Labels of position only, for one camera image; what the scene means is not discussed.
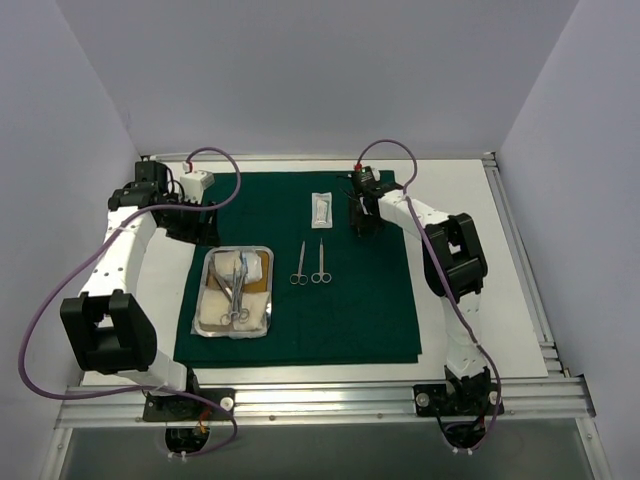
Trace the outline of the dark green surgical cloth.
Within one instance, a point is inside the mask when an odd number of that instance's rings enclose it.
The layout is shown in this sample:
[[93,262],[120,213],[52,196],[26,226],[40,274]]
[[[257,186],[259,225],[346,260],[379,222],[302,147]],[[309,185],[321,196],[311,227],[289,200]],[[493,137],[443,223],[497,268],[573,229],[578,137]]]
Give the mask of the dark green surgical cloth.
[[[414,363],[422,352],[405,240],[386,225],[358,237],[349,225],[342,172],[220,174],[206,201],[235,199],[218,212],[224,246],[266,246],[274,254],[272,317],[257,339],[192,333],[205,247],[196,247],[186,280],[174,358],[192,368]],[[333,227],[312,229],[311,195],[332,193]],[[328,284],[314,284],[324,242]],[[306,242],[306,285],[291,285]]]

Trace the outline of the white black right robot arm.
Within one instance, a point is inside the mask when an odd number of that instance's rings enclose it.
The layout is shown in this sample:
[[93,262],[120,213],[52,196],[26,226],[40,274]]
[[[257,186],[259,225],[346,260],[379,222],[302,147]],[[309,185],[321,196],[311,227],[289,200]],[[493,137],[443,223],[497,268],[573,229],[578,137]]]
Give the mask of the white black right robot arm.
[[479,307],[488,264],[474,221],[451,215],[410,198],[395,181],[385,182],[372,167],[355,166],[348,175],[350,227],[373,234],[387,224],[422,243],[427,285],[442,299],[447,338],[444,400],[455,412],[480,400],[479,388],[491,388],[490,363],[481,351]]

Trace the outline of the stainless steel instrument tray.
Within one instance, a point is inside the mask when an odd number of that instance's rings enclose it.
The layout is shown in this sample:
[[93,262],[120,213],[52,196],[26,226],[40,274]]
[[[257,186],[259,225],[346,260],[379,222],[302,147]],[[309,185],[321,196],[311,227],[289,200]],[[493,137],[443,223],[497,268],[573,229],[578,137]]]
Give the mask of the stainless steel instrument tray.
[[[238,254],[241,250],[254,250],[262,258],[263,277],[259,282],[250,283],[244,285],[243,295],[249,293],[268,292],[270,294],[270,301],[266,307],[266,312],[263,317],[262,327],[253,331],[235,331],[229,327],[216,329],[214,331],[208,331],[202,329],[196,321],[196,316],[199,313],[199,305],[202,299],[203,293],[206,290],[219,290],[213,274],[211,273],[212,258],[216,253],[232,252]],[[192,332],[196,335],[209,338],[231,338],[236,340],[241,339],[255,339],[261,338],[267,335],[269,327],[271,325],[272,314],[272,283],[273,283],[273,266],[274,255],[273,252],[265,246],[232,246],[232,247],[217,247],[207,251],[204,255],[202,268],[199,278],[199,290],[195,303],[195,313],[192,320]]]

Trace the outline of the steel scissors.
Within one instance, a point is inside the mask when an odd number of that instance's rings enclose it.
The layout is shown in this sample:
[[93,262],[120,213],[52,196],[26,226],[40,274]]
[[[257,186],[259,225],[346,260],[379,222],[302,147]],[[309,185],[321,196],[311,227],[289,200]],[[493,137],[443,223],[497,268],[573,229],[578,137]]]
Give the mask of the steel scissors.
[[324,242],[320,240],[318,248],[318,271],[311,275],[311,282],[314,284],[328,284],[331,280],[332,275],[325,270]]
[[304,260],[306,253],[306,242],[303,241],[300,246],[297,269],[290,275],[289,281],[291,285],[306,285],[308,283],[308,276],[304,273]]

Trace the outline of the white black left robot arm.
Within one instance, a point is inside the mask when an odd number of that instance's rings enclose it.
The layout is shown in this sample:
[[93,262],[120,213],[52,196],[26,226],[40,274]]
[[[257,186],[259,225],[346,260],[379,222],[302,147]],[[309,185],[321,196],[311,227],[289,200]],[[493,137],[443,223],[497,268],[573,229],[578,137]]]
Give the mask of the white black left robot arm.
[[194,417],[202,395],[192,370],[158,348],[156,331],[135,297],[147,246],[156,230],[194,245],[218,241],[213,212],[200,213],[214,176],[190,170],[174,179],[157,161],[139,161],[135,178],[107,202],[107,249],[80,294],[66,298],[60,316],[79,367],[117,375],[166,395],[179,419]]

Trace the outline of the white suture packet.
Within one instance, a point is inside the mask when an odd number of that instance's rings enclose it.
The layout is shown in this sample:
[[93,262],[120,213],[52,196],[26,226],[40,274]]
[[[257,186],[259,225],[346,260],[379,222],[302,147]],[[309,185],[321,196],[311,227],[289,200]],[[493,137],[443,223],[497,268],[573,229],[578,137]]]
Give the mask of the white suture packet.
[[331,192],[314,192],[311,195],[312,229],[331,229],[333,227],[332,200],[333,197]]

